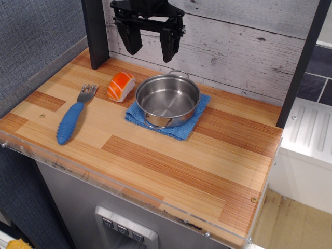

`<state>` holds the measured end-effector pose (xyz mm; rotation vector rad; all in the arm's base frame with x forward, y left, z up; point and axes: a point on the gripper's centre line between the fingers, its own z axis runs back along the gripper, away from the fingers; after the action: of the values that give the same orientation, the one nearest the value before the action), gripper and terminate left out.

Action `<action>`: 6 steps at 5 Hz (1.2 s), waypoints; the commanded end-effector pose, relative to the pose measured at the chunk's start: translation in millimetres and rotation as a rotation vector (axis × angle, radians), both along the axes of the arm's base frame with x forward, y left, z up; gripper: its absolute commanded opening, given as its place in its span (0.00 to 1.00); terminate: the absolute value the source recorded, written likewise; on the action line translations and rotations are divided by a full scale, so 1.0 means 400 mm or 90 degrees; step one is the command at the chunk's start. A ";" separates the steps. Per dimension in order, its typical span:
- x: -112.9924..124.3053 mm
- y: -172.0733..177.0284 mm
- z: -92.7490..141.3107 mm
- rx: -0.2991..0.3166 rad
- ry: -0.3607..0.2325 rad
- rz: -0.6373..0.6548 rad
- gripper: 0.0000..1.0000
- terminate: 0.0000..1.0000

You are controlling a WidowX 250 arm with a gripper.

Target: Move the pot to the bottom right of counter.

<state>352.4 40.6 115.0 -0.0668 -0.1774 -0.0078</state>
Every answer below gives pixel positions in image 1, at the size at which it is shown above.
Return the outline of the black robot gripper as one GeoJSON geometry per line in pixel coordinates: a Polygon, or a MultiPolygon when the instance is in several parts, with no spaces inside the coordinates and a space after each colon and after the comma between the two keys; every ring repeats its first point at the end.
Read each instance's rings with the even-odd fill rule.
{"type": "Polygon", "coordinates": [[[142,47],[141,31],[160,33],[163,61],[168,63],[178,53],[185,34],[185,12],[168,1],[111,1],[115,24],[122,42],[131,55],[142,47]]]}

